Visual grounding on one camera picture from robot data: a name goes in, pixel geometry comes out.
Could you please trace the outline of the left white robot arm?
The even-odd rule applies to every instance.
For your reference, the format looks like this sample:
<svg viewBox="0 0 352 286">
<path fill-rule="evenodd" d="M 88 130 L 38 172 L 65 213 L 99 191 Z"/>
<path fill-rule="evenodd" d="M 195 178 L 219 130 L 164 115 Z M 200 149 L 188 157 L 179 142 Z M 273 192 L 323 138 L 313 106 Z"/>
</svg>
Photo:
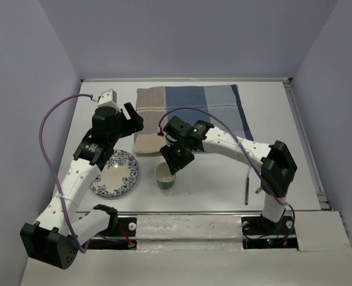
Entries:
<svg viewBox="0 0 352 286">
<path fill-rule="evenodd" d="M 21 228 L 20 237 L 30 258 L 67 269 L 79 252 L 86 251 L 92 237 L 116 231 L 119 219 L 113 207 L 98 204 L 83 219 L 72 219 L 88 187 L 113 155 L 117 141 L 143 129 L 143 118 L 132 104 L 126 103 L 124 110 L 127 114 L 113 103 L 98 104 L 92 127 L 78 145 L 56 194 L 33 224 Z"/>
</svg>

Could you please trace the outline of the blue floral ceramic plate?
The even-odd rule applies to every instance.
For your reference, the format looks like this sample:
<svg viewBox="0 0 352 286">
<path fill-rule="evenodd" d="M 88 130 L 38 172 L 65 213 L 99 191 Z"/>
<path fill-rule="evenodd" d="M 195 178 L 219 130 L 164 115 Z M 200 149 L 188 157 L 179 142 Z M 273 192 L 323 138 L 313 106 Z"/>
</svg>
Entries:
<svg viewBox="0 0 352 286">
<path fill-rule="evenodd" d="M 115 150 L 103 171 L 93 180 L 90 190 L 103 198 L 115 198 L 128 192 L 139 176 L 136 158 L 127 151 Z"/>
</svg>

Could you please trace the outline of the silver fork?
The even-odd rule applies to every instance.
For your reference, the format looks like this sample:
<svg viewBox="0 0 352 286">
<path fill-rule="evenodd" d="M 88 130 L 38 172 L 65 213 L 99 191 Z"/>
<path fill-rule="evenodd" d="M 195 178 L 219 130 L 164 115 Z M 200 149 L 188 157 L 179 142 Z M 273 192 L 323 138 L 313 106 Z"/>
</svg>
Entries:
<svg viewBox="0 0 352 286">
<path fill-rule="evenodd" d="M 247 176 L 246 176 L 246 181 L 245 181 L 245 205 L 246 205 L 246 206 L 249 204 L 250 172 L 251 172 L 251 167 L 248 168 L 248 172 L 247 172 Z"/>
</svg>

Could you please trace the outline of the blue beige checked cloth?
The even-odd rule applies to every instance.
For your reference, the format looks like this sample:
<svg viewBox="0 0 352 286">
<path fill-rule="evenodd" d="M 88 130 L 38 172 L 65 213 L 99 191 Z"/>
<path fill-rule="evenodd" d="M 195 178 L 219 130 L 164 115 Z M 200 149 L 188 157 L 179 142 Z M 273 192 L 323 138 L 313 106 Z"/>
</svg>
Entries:
<svg viewBox="0 0 352 286">
<path fill-rule="evenodd" d="M 198 120 L 224 127 L 206 113 L 223 121 L 236 136 L 253 140 L 237 85 L 218 86 L 158 86 L 137 89 L 137 113 L 144 120 L 144 128 L 135 134 L 134 152 L 140 155 L 158 153 L 165 140 L 158 136 L 158 123 L 164 126 L 173 116 L 194 125 Z"/>
</svg>

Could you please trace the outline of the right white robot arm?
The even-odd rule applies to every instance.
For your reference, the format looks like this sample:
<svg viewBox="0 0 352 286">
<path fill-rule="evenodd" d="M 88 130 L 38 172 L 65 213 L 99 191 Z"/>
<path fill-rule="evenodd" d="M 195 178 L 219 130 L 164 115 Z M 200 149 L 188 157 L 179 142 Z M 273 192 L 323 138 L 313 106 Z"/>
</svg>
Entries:
<svg viewBox="0 0 352 286">
<path fill-rule="evenodd" d="M 160 153 L 173 175 L 194 160 L 196 151 L 219 154 L 248 165 L 259 177 L 265 193 L 260 220 L 253 227 L 265 234 L 272 234 L 281 227 L 288 205 L 286 196 L 297 171 L 284 142 L 257 143 L 212 123 L 198 120 L 190 125 L 177 116 L 160 127 L 158 135 L 166 140 Z"/>
</svg>

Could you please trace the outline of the green white ceramic mug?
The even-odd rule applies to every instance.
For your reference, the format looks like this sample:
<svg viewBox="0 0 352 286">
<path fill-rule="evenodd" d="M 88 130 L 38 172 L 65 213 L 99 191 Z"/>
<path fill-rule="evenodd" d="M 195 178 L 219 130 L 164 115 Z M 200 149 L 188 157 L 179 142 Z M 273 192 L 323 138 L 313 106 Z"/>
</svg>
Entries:
<svg viewBox="0 0 352 286">
<path fill-rule="evenodd" d="M 167 163 L 163 162 L 158 164 L 155 168 L 154 174 L 160 189 L 170 189 L 174 186 L 176 176 L 171 174 Z"/>
</svg>

